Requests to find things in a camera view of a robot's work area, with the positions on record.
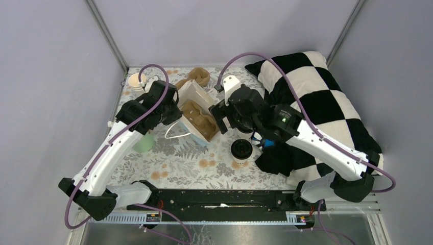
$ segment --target white paper bag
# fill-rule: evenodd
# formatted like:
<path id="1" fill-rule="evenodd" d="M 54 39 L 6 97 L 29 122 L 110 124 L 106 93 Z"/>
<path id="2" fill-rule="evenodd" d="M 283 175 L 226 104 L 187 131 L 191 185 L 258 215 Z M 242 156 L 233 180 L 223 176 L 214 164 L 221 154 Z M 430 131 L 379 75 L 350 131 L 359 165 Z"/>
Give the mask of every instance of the white paper bag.
<path id="1" fill-rule="evenodd" d="M 196 102 L 202 109 L 202 113 L 210 115 L 209 107 L 213 105 L 213 99 L 204 91 L 200 85 L 195 81 L 186 82 L 178 91 L 179 93 L 179 109 L 182 109 L 183 104 L 188 101 Z M 178 123 L 186 131 L 191 132 L 190 136 L 200 145 L 208 145 L 220 134 L 218 131 L 209 141 L 192 125 L 192 123 L 185 117 L 182 116 Z"/>

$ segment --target cable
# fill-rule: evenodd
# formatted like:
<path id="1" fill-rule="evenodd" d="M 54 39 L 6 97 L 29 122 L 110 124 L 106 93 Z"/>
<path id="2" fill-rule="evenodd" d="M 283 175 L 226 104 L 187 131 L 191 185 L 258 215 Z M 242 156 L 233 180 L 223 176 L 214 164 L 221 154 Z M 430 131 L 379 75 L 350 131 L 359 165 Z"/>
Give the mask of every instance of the cable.
<path id="1" fill-rule="evenodd" d="M 325 231 L 325 230 L 323 228 L 311 228 L 311 229 L 301 229 L 301 230 L 288 230 L 286 232 L 306 232 L 306 231 L 308 232 L 308 231 Z M 328 229 L 328 232 L 340 235 L 340 236 L 346 238 L 347 240 L 349 240 L 353 245 L 356 245 L 355 241 L 352 238 L 350 238 L 348 235 L 346 235 L 340 231 Z"/>
<path id="2" fill-rule="evenodd" d="M 147 205 L 144 205 L 144 204 L 135 204 L 135 206 L 138 206 L 138 207 L 141 207 L 141 208 L 147 208 L 147 209 L 158 211 L 158 212 L 162 212 L 162 213 L 165 213 L 165 214 L 169 215 L 170 217 L 174 218 L 178 223 L 180 223 L 180 225 L 183 227 L 183 229 L 188 234 L 189 241 L 188 242 L 187 241 L 182 241 L 182 240 L 179 240 L 179 239 L 177 239 L 175 237 L 172 237 L 170 235 L 164 234 L 164 233 L 159 232 L 159 231 L 154 231 L 152 229 L 146 229 L 146 231 L 150 231 L 152 233 L 161 235 L 163 237 L 166 237 L 166 238 L 171 239 L 171 240 L 176 241 L 176 242 L 180 242 L 182 244 L 191 244 L 193 242 L 193 236 L 191 235 L 191 232 L 189 231 L 189 229 L 186 227 L 186 225 L 179 218 L 177 218 L 173 214 L 171 214 L 171 213 L 169 213 L 169 212 L 167 212 L 165 210 L 162 210 L 162 209 L 159 209 L 159 208 L 150 207 L 150 206 L 147 206 Z"/>
<path id="3" fill-rule="evenodd" d="M 318 208 L 317 208 L 317 218 L 319 219 L 319 224 L 320 224 L 320 226 L 322 227 L 323 231 L 326 233 L 326 235 L 328 235 L 329 238 L 331 238 L 331 240 L 333 240 L 333 241 L 335 242 L 335 244 L 341 245 L 341 243 L 340 243 L 337 239 L 335 239 L 333 236 L 331 236 L 331 234 L 329 234 L 328 229 L 326 229 L 326 228 L 323 226 L 322 219 L 320 218 L 320 208 L 322 207 L 323 202 L 324 202 L 324 200 L 320 200 L 320 202 L 319 202 L 319 206 L 318 206 Z"/>
<path id="4" fill-rule="evenodd" d="M 76 226 L 72 226 L 70 223 L 69 223 L 69 211 L 70 211 L 70 206 L 71 206 L 71 204 L 72 204 L 72 202 L 73 202 L 73 199 L 74 199 L 74 197 L 75 197 L 75 195 L 77 194 L 77 191 L 80 189 L 80 186 L 83 184 L 83 182 L 84 182 L 84 180 L 87 178 L 87 176 L 89 175 L 89 173 L 90 173 L 90 171 L 92 170 L 92 168 L 94 167 L 94 165 L 97 163 L 97 161 L 101 158 L 101 156 L 103 155 L 103 153 L 108 149 L 108 147 L 109 147 L 109 145 L 111 145 L 119 136 L 121 136 L 124 132 L 126 132 L 128 129 L 130 129 L 132 126 L 134 126 L 135 124 L 137 124 L 138 122 L 140 122 L 141 120 L 143 120 L 143 118 L 145 118 L 145 117 L 147 117 L 150 113 L 152 113 L 152 111 L 154 111 L 158 106 L 159 106 L 159 104 L 161 104 L 161 102 L 162 102 L 162 100 L 164 99 L 164 97 L 165 97 L 165 95 L 167 94 L 167 91 L 168 91 L 168 89 L 169 89 L 169 76 L 168 76 L 168 74 L 167 74 L 167 72 L 165 72 L 165 70 L 164 70 L 164 68 L 162 68 L 161 66 L 159 66 L 159 65 L 156 65 L 156 64 L 149 64 L 149 65 L 146 65 L 146 66 L 144 66 L 141 70 L 140 70 L 140 72 L 139 72 L 139 74 L 138 74 L 138 79 L 140 79 L 140 76 L 141 76 L 141 73 L 143 72 L 143 70 L 144 69 L 146 69 L 146 68 L 148 68 L 148 67 L 156 67 L 156 68 L 159 68 L 163 73 L 164 73 L 164 76 L 165 76 L 165 81 L 166 81 L 166 83 L 165 83 L 165 87 L 164 87 L 164 91 L 162 92 L 162 95 L 161 95 L 161 97 L 159 98 L 159 100 L 146 112 L 146 113 L 144 113 L 142 116 L 140 116 L 139 118 L 137 118 L 135 121 L 133 121 L 132 123 L 130 123 L 130 124 L 128 124 L 126 127 L 124 127 L 122 130 L 120 130 L 117 134 L 115 134 L 110 140 L 108 140 L 108 144 L 107 145 L 105 145 L 99 152 L 98 152 L 98 154 L 96 155 L 96 157 L 93 159 L 93 161 L 91 162 L 91 164 L 89 165 L 89 168 L 87 168 L 87 170 L 86 170 L 86 172 L 84 173 L 84 175 L 83 175 L 83 179 L 82 180 L 80 180 L 79 182 L 78 182 L 78 184 L 75 186 L 75 188 L 74 188 L 74 190 L 72 191 L 72 193 L 71 193 L 71 195 L 70 195 L 70 197 L 69 197 L 69 200 L 68 200 L 68 202 L 67 202 L 67 205 L 66 205 L 66 211 L 65 211 L 65 217 L 64 217 L 64 221 L 65 221 L 65 225 L 66 225 L 66 227 L 68 227 L 68 229 L 71 229 L 71 230 L 73 230 L 73 229 L 76 229 L 76 228 L 78 228 L 78 227 L 80 227 L 80 226 L 82 226 L 83 224 L 85 224 L 89 219 L 90 219 L 90 216 L 89 217 L 87 217 L 85 220 L 83 220 L 81 223 L 79 223 L 78 225 L 76 225 Z"/>
<path id="5" fill-rule="evenodd" d="M 236 60 L 238 60 L 239 58 L 242 58 L 242 57 L 244 57 L 244 56 L 248 56 L 248 55 L 255 55 L 255 56 L 262 57 L 263 59 L 266 59 L 266 60 L 269 61 L 271 64 L 273 64 L 273 65 L 275 66 L 275 68 L 277 68 L 277 70 L 281 73 L 281 75 L 283 76 L 283 78 L 284 78 L 285 81 L 287 82 L 287 85 L 288 85 L 288 87 L 289 87 L 289 89 L 290 89 L 290 92 L 292 92 L 293 97 L 295 98 L 296 102 L 298 103 L 299 108 L 301 109 L 301 112 L 302 112 L 302 114 L 304 115 L 305 120 L 307 121 L 307 124 L 310 126 L 310 128 L 313 130 L 313 132 L 317 134 L 317 136 L 318 136 L 319 138 L 323 138 L 323 135 L 319 132 L 319 130 L 316 128 L 316 126 L 311 122 L 311 119 L 308 117 L 308 115 L 307 115 L 307 113 L 306 113 L 306 111 L 305 111 L 305 109 L 304 109 L 304 106 L 302 105 L 301 101 L 299 100 L 299 97 L 298 97 L 298 95 L 296 94 L 295 89 L 293 88 L 292 84 L 291 84 L 290 81 L 288 80 L 286 74 L 285 74 L 284 71 L 281 69 L 281 67 L 279 67 L 279 66 L 278 66 L 278 65 L 277 65 L 277 64 L 276 64 L 272 59 L 269 59 L 269 58 L 267 58 L 267 57 L 265 57 L 265 56 L 263 56 L 263 55 L 261 55 L 261 54 L 255 53 L 255 52 L 247 52 L 247 53 L 240 54 L 240 55 L 234 57 L 233 59 L 231 59 L 231 60 L 230 60 L 230 61 L 229 61 L 229 62 L 228 62 L 224 67 L 223 67 L 223 69 L 221 70 L 220 75 L 218 76 L 218 81 L 217 81 L 217 83 L 216 83 L 216 86 L 219 86 L 219 85 L 221 84 L 221 80 L 223 79 L 224 72 L 227 70 L 227 68 L 228 68 L 228 67 L 229 67 L 229 66 L 230 66 L 234 61 L 236 61 Z M 340 146 L 338 146 L 337 144 L 335 144 L 335 143 L 332 142 L 331 140 L 329 140 L 329 139 L 327 139 L 327 138 L 324 138 L 323 140 L 324 140 L 326 143 L 328 143 L 329 145 L 331 145 L 332 147 L 334 147 L 335 149 L 337 149 L 338 151 L 340 151 L 341 153 L 343 153 L 344 155 L 346 155 L 346 156 L 352 158 L 353 160 L 356 160 L 357 162 L 362 163 L 363 165 L 365 165 L 365 166 L 367 166 L 367 167 L 370 167 L 370 168 L 372 168 L 372 169 L 378 171 L 379 173 L 385 175 L 388 179 L 391 180 L 391 186 L 390 186 L 390 187 L 385 188 L 385 189 L 382 189 L 382 190 L 372 190 L 372 191 L 371 191 L 372 193 L 382 193 L 382 192 L 387 192 L 387 191 L 390 191 L 390 190 L 392 190 L 392 189 L 395 188 L 396 181 L 395 181 L 394 177 L 392 177 L 390 174 L 388 174 L 388 173 L 385 172 L 384 170 L 382 170 L 382 169 L 380 169 L 380 168 L 374 166 L 373 164 L 371 164 L 371 163 L 369 163 L 369 162 L 366 162 L 366 161 L 364 161 L 364 160 L 362 160 L 362 159 L 360 159 L 360 158 L 357 158 L 357 157 L 354 156 L 352 153 L 350 153 L 350 152 L 346 151 L 345 149 L 341 148 Z"/>
<path id="6" fill-rule="evenodd" d="M 312 213 L 314 213 L 314 206 L 311 205 L 310 213 L 308 214 L 308 217 L 312 216 Z"/>

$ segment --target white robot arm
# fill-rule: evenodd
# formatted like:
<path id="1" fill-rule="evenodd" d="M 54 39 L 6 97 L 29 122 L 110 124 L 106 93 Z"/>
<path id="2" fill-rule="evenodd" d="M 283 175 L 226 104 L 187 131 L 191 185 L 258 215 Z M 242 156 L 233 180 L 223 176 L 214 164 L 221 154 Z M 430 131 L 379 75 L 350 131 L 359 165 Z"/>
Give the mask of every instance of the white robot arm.
<path id="1" fill-rule="evenodd" d="M 303 119 L 303 115 L 289 105 L 269 107 L 254 89 L 241 84 L 235 76 L 223 79 L 225 99 L 210 108 L 222 133 L 227 127 L 241 128 L 244 132 L 257 131 L 265 138 L 285 142 L 322 160 L 333 172 L 313 181 L 301 182 L 297 192 L 308 203 L 335 195 L 360 202 L 370 193 L 374 179 L 367 167 L 346 156 L 326 143 L 326 137 L 336 145 L 355 155 L 359 160 L 378 161 L 378 154 L 356 151 L 319 130 L 320 138 Z"/>

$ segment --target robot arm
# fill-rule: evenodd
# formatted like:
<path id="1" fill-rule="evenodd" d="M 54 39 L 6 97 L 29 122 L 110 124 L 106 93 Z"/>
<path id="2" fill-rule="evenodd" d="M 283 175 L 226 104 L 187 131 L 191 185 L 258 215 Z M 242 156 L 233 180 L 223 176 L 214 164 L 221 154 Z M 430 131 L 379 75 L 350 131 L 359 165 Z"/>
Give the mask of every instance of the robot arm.
<path id="1" fill-rule="evenodd" d="M 161 97 L 164 87 L 164 81 L 154 81 L 150 88 L 147 88 L 147 93 L 135 100 L 124 103 L 116 115 L 117 121 L 113 124 L 97 153 L 109 144 L 108 142 L 114 135 L 148 111 Z M 86 179 L 83 179 L 84 173 L 97 156 L 97 153 L 72 179 L 63 178 L 59 183 L 59 188 L 68 196 L 71 196 L 77 183 L 83 180 L 77 194 L 74 196 L 74 202 L 97 221 L 104 219 L 114 208 L 145 203 L 151 195 L 151 191 L 143 183 L 134 182 L 131 185 L 124 186 L 107 186 L 107 184 L 126 153 L 143 135 L 160 123 L 168 125 L 181 117 L 182 112 L 177 107 L 178 98 L 176 94 L 176 87 L 169 85 L 166 99 L 148 117 L 130 130 L 125 131 L 115 142 L 109 144 L 108 149 L 98 159 Z"/>
<path id="2" fill-rule="evenodd" d="M 321 159 L 335 170 L 317 180 L 300 182 L 298 197 L 308 203 L 316 203 L 338 195 L 351 202 L 360 202 L 370 193 L 374 179 L 367 173 L 367 167 L 319 138 L 301 113 L 289 105 L 267 105 L 257 90 L 241 84 L 235 76 L 226 77 L 223 84 L 225 100 L 209 109 L 222 133 L 227 131 L 227 127 L 247 132 L 257 131 L 266 139 L 295 146 Z M 321 133 L 362 160 L 378 161 L 377 153 L 366 154 L 350 149 Z"/>

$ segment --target metal frame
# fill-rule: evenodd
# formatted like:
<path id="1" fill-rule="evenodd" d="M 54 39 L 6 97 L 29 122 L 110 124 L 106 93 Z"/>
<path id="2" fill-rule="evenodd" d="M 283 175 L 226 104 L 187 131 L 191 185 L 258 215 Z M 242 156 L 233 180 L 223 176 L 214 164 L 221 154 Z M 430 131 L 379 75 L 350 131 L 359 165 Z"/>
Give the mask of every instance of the metal frame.
<path id="1" fill-rule="evenodd" d="M 350 14 L 346 24 L 344 25 L 340 35 L 338 36 L 331 52 L 329 53 L 329 56 L 327 57 L 327 65 L 330 66 L 332 62 L 334 61 L 334 58 L 336 54 L 338 53 L 340 47 L 342 46 L 344 40 L 346 39 L 350 29 L 352 28 L 354 22 L 358 18 L 361 10 L 364 8 L 366 2 L 368 0 L 358 0 L 356 3 L 352 13 Z M 104 38 L 106 39 L 108 45 L 110 46 L 110 49 L 113 51 L 114 56 L 116 57 L 119 65 L 122 67 L 122 69 L 127 74 L 128 72 L 128 65 L 125 62 L 122 53 L 118 49 L 113 37 L 111 36 L 95 2 L 93 0 L 84 0 L 86 5 L 88 6 L 92 16 L 95 19 L 95 22 L 97 23 L 98 27 L 100 28 L 102 34 L 104 35 Z M 121 98 L 121 93 L 123 90 L 123 86 L 125 85 L 125 82 L 123 81 L 119 88 L 118 97 L 116 99 L 117 104 L 118 101 Z M 116 110 L 117 110 L 117 104 L 113 110 L 112 119 L 115 116 Z M 340 198 L 330 198 L 326 200 L 326 205 L 328 208 L 328 211 L 323 212 L 323 214 L 355 214 L 355 213 L 363 213 L 367 219 L 369 220 L 370 229 L 373 233 L 374 241 L 376 244 L 384 244 L 384 245 L 391 245 L 390 238 L 388 235 L 388 232 L 386 230 L 386 227 L 383 222 L 383 217 L 381 214 L 381 210 L 379 207 L 379 204 L 377 202 L 375 194 L 370 194 L 367 196 L 361 203 L 349 203 L 345 200 L 342 200 Z M 131 216 L 131 215 L 137 215 L 137 214 L 145 214 L 152 211 L 126 211 L 126 210 L 117 210 L 113 213 L 113 216 Z M 296 214 L 306 214 L 305 212 L 290 212 L 288 215 L 296 215 Z M 80 221 L 87 218 L 88 214 L 79 208 L 79 211 L 76 215 L 76 218 L 74 220 L 74 225 L 78 224 Z M 84 235 L 84 231 L 86 229 L 87 225 L 83 225 L 75 230 L 72 230 L 69 238 L 66 241 L 66 245 L 80 245 L 81 240 Z"/>
<path id="2" fill-rule="evenodd" d="M 355 23 L 356 19 L 358 18 L 361 10 L 364 8 L 367 1 L 368 0 L 358 0 L 358 2 L 355 5 L 355 8 L 353 8 L 353 10 L 352 10 L 352 13 L 350 13 L 346 24 L 344 25 L 339 37 L 337 38 L 337 41 L 334 44 L 334 47 L 332 47 L 331 52 L 329 53 L 329 56 L 326 59 L 327 60 L 326 65 L 328 67 L 330 67 L 332 62 L 334 61 L 336 54 L 340 50 L 341 45 L 343 44 L 344 40 L 346 39 L 350 29 L 352 28 L 353 24 Z"/>
<path id="3" fill-rule="evenodd" d="M 104 36 L 105 40 L 107 41 L 108 45 L 110 46 L 111 51 L 113 51 L 113 54 L 118 61 L 119 65 L 122 67 L 124 72 L 128 72 L 128 65 L 123 58 L 122 53 L 120 52 L 119 48 L 116 45 L 116 42 L 113 39 L 113 36 L 111 36 L 110 31 L 108 30 L 107 25 L 104 22 L 104 19 L 101 16 L 101 13 L 99 12 L 95 2 L 93 0 L 84 0 L 87 7 L 89 8 L 90 13 L 92 14 L 93 18 L 95 19 L 96 24 L 98 25 L 99 29 L 102 32 L 102 35 Z"/>
<path id="4" fill-rule="evenodd" d="M 374 241 L 377 245 L 392 245 L 391 240 L 389 238 L 388 232 L 383 222 L 381 210 L 379 208 L 379 204 L 377 203 L 377 198 L 375 194 L 369 194 L 362 202 L 360 203 L 351 203 L 347 202 L 341 198 L 329 198 L 326 199 L 327 211 L 321 212 L 323 215 L 327 214 L 360 214 L 362 213 L 369 222 L 370 230 L 373 234 Z M 105 224 L 137 224 L 138 221 L 142 220 L 142 217 L 148 213 L 155 213 L 155 211 L 127 211 L 127 210 L 115 210 L 110 216 L 100 222 L 96 222 L 93 219 L 90 219 L 91 223 L 105 223 Z M 288 217 L 293 217 L 297 214 L 306 214 L 307 212 L 287 212 Z M 74 220 L 74 225 L 78 224 L 82 220 L 88 217 L 88 214 L 79 209 L 79 212 L 76 215 Z M 194 223 L 196 225 L 224 225 L 224 222 L 221 223 Z M 252 223 L 242 223 L 240 222 L 238 225 L 254 225 Z M 260 225 L 284 225 L 284 223 L 261 223 Z M 66 245 L 80 245 L 81 240 L 84 235 L 85 227 L 87 224 L 83 225 L 76 230 L 71 231 L 68 241 Z"/>

